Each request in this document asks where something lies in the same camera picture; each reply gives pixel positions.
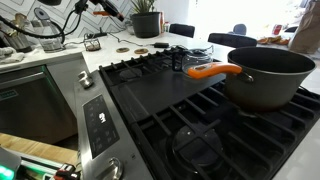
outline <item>stainless steel stove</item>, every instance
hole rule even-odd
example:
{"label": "stainless steel stove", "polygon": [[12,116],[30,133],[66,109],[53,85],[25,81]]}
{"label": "stainless steel stove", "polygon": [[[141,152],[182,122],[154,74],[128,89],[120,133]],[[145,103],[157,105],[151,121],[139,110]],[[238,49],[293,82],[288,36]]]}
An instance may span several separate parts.
{"label": "stainless steel stove", "polygon": [[[194,80],[173,72],[175,51],[100,67],[93,76],[103,88],[78,88],[80,104],[86,103],[78,108],[85,177],[106,174],[106,159],[117,157],[128,162],[123,179],[272,179],[319,119],[320,96],[301,88],[278,111],[245,112],[224,95],[224,75]],[[107,108],[88,105],[96,98]],[[97,118],[96,136],[90,114],[82,113],[91,107],[111,114],[106,127]],[[113,139],[98,150],[97,137],[106,131]]]}

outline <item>stovetop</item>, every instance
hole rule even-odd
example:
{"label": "stovetop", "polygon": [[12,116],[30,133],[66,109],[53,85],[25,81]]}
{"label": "stovetop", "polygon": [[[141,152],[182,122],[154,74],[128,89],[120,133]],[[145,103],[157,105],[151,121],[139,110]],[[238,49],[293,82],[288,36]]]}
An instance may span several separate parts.
{"label": "stovetop", "polygon": [[244,112],[224,75],[194,80],[171,70],[176,49],[100,67],[155,179],[271,179],[320,117],[303,88],[282,109]]}

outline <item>dishwasher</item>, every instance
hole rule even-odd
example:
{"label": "dishwasher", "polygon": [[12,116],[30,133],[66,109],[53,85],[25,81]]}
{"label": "dishwasher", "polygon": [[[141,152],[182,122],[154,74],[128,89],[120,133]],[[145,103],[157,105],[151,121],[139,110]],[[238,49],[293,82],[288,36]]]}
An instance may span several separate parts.
{"label": "dishwasher", "polygon": [[0,133],[54,144],[76,118],[45,65],[0,74]]}

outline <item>chair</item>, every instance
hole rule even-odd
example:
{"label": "chair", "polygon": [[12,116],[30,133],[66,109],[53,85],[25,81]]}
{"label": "chair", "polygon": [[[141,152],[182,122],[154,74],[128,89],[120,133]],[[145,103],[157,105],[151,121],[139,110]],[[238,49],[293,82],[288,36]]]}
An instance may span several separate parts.
{"label": "chair", "polygon": [[169,32],[193,38],[194,30],[194,26],[188,26],[184,24],[171,24]]}
{"label": "chair", "polygon": [[257,40],[248,36],[224,33],[211,33],[208,42],[221,44],[229,47],[240,48],[257,46]]}
{"label": "chair", "polygon": [[247,27],[244,24],[236,24],[233,27],[233,32],[235,34],[246,35],[247,34]]}
{"label": "chair", "polygon": [[288,29],[284,30],[284,32],[296,32],[298,26],[289,27]]}

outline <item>oven control panel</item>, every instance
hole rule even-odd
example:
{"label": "oven control panel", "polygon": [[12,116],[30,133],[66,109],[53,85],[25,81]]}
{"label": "oven control panel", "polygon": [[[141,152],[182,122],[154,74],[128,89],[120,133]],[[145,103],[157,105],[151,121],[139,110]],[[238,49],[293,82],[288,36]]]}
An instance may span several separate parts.
{"label": "oven control panel", "polygon": [[102,95],[84,104],[83,110],[94,159],[120,138]]}

